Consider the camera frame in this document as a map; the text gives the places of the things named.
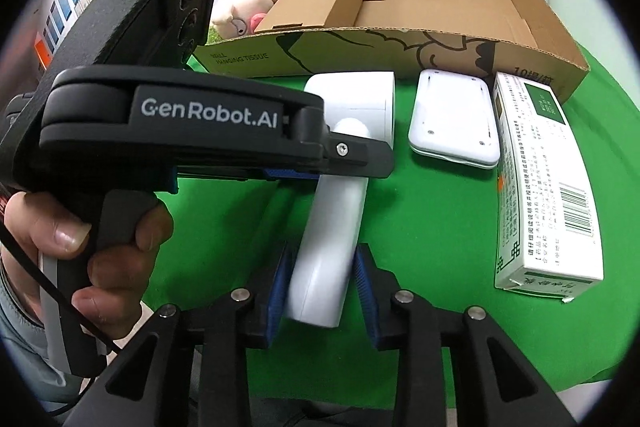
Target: sleeve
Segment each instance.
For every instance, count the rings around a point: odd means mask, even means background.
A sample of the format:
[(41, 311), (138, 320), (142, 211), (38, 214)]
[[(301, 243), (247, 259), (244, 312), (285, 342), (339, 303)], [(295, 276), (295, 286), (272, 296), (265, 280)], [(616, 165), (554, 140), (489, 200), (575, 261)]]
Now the sleeve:
[(44, 409), (57, 409), (78, 396), (82, 378), (66, 375), (49, 364), (44, 327), (22, 308), (9, 284), (1, 259), (0, 339)]

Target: cardboard box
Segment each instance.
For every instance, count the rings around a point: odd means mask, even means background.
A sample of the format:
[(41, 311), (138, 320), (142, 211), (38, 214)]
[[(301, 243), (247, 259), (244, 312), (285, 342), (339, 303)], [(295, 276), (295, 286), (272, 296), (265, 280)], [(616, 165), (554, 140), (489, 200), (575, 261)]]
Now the cardboard box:
[(497, 73), (500, 225), (495, 286), (570, 301), (604, 277), (593, 193), (546, 86)]
[(544, 0), (279, 0), (256, 34), (199, 47), (212, 73), (243, 78), (436, 68), (551, 85), (561, 102), (588, 73)]

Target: open cardboard box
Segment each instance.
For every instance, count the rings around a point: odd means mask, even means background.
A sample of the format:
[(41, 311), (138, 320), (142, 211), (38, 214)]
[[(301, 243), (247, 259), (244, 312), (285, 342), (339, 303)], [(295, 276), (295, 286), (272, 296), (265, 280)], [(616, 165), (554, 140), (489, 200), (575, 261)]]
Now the open cardboard box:
[(566, 101), (589, 67), (544, 0), (279, 0), (256, 33), (201, 46), (212, 73), (242, 78), (426, 68), (492, 81), (502, 71)]

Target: device handle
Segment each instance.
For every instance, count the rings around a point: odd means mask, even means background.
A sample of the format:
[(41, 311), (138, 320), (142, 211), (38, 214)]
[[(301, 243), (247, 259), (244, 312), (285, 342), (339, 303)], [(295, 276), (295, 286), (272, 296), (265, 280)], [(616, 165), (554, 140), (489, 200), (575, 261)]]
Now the device handle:
[[(91, 286), (87, 264), (91, 256), (105, 248), (126, 245), (135, 239), (140, 218), (158, 204), (152, 192), (110, 190), (97, 194), (56, 194), (64, 206), (92, 228), (84, 251), (62, 261), (40, 254), (44, 274), (66, 299), (80, 288)], [(40, 290), (49, 362), (60, 371), (93, 378), (106, 367), (106, 346), (84, 333), (78, 320), (44, 290)]]

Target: green tablecloth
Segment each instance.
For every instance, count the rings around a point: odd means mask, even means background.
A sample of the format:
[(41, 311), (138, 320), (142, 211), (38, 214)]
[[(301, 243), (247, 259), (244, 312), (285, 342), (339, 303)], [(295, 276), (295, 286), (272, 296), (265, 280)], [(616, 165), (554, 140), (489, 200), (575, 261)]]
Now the green tablecloth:
[[(640, 313), (640, 112), (585, 54), (591, 73), (564, 111), (593, 187), (602, 283), (566, 305), (494, 288), (496, 172), (410, 151), (414, 80), (397, 81), (396, 171), (370, 182), (360, 230), (403, 287), (454, 311), (484, 306), (557, 390), (614, 367)], [(306, 78), (270, 81), (302, 89)], [(162, 196), (175, 233), (145, 295), (153, 309), (168, 301), (204, 305), (241, 285), (278, 239), (300, 240), (314, 190), (308, 182), (220, 180), (181, 180), (179, 187), (177, 196)], [(248, 353), (253, 394), (367, 407), (392, 406), (396, 364), (395, 353), (370, 346), (353, 285), (339, 328), (285, 320), (272, 349)]]

